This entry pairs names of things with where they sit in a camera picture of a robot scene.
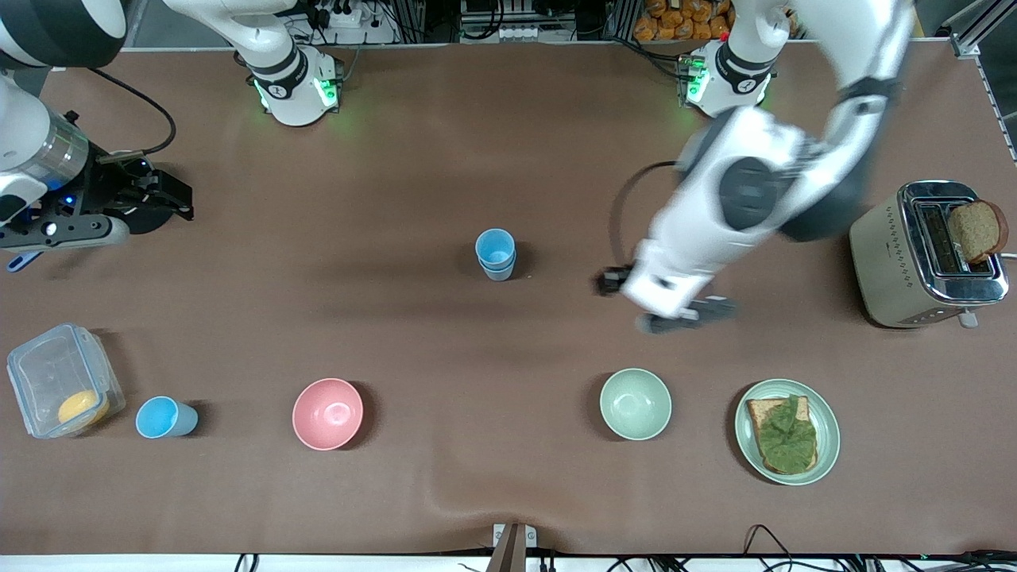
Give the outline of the clear plastic container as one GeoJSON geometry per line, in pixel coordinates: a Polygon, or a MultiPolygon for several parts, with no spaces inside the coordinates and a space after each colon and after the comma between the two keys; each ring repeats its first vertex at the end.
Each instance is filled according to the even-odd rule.
{"type": "Polygon", "coordinates": [[[74,323],[61,323],[15,348],[8,355],[6,370],[25,428],[36,439],[78,435],[125,406],[122,388],[102,341],[74,323]],[[93,423],[91,414],[60,423],[61,403],[83,390],[104,394],[109,399],[106,415],[93,423]]]}

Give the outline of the pale green plate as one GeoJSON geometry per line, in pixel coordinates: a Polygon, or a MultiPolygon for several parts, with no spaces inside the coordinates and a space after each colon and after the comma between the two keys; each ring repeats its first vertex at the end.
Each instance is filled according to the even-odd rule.
{"type": "Polygon", "coordinates": [[[740,447],[742,456],[749,465],[759,475],[775,482],[775,484],[804,487],[816,484],[834,467],[841,449],[841,434],[839,424],[832,408],[812,388],[799,381],[788,379],[770,379],[759,381],[747,388],[735,406],[733,413],[733,434],[740,447]],[[755,416],[752,415],[751,404],[769,412],[778,400],[796,396],[803,404],[804,417],[816,430],[816,455],[810,468],[797,474],[781,473],[767,467],[760,453],[758,439],[755,435],[755,416]]]}

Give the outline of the brown bread slice in toaster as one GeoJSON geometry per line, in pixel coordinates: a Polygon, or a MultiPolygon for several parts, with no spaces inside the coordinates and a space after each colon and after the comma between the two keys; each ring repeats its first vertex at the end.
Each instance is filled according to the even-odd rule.
{"type": "Polygon", "coordinates": [[[967,264],[984,263],[1002,253],[1007,244],[1007,219],[1002,210],[988,201],[964,203],[950,211],[951,238],[967,264]]]}

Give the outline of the metal table bracket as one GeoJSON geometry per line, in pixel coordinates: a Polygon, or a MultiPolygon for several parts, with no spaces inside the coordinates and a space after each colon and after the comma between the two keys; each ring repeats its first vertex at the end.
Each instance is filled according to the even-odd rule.
{"type": "Polygon", "coordinates": [[[526,572],[528,550],[537,547],[536,528],[527,524],[495,525],[495,547],[486,572],[526,572]]]}

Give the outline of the aluminium frame profile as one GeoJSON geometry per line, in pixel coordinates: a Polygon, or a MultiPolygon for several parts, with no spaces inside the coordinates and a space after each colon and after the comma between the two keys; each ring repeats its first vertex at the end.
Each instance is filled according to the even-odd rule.
{"type": "Polygon", "coordinates": [[[1017,0],[915,0],[919,28],[948,41],[959,59],[980,55],[989,33],[1017,14],[1017,0]]]}

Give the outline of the beige chrome toaster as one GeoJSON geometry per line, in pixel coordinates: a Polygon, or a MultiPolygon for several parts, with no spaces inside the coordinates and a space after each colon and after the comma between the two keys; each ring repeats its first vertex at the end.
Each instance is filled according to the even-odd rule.
{"type": "Polygon", "coordinates": [[[974,201],[984,199],[956,181],[915,181],[854,222],[851,256],[873,322],[916,329],[958,319],[973,329],[977,309],[1005,300],[1006,253],[970,265],[951,238],[950,211],[974,201]]]}

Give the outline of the white power strip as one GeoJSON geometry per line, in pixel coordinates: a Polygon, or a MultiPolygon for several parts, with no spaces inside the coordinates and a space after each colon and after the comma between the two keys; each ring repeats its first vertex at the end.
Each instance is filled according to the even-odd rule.
{"type": "Polygon", "coordinates": [[[402,32],[382,0],[303,0],[310,44],[397,44],[402,32]]]}
{"type": "Polygon", "coordinates": [[[550,22],[508,22],[502,23],[497,30],[491,28],[488,22],[465,22],[458,42],[464,44],[497,44],[497,43],[530,43],[567,41],[570,28],[550,22]]]}

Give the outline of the yellow round food item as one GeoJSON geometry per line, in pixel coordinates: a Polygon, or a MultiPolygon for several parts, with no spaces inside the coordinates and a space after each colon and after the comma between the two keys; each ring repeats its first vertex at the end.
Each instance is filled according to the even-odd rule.
{"type": "Polygon", "coordinates": [[[58,420],[60,423],[82,419],[86,414],[91,414],[88,423],[101,419],[110,408],[109,399],[104,394],[95,391],[83,390],[66,398],[58,409],[58,420]]]}

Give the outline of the pale green bowl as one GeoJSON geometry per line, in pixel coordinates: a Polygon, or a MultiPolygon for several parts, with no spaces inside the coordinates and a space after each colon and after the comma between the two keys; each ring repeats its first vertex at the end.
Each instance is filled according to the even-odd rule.
{"type": "Polygon", "coordinates": [[[610,374],[598,405],[606,426],[629,441],[656,438],[671,423],[671,391],[657,374],[640,367],[610,374]]]}

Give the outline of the basket of bread buns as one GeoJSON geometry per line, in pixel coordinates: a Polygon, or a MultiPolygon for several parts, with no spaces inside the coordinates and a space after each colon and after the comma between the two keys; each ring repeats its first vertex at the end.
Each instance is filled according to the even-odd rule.
{"type": "Polygon", "coordinates": [[[640,0],[638,42],[725,40],[737,15],[730,0],[640,0]]]}

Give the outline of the pink bowl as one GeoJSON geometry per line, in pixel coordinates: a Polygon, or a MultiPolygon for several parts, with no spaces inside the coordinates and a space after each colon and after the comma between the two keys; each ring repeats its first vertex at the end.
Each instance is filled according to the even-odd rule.
{"type": "Polygon", "coordinates": [[[296,398],[292,427],[298,440],[313,451],[333,451],[356,437],[364,412],[361,394],[349,381],[321,379],[296,398]]]}

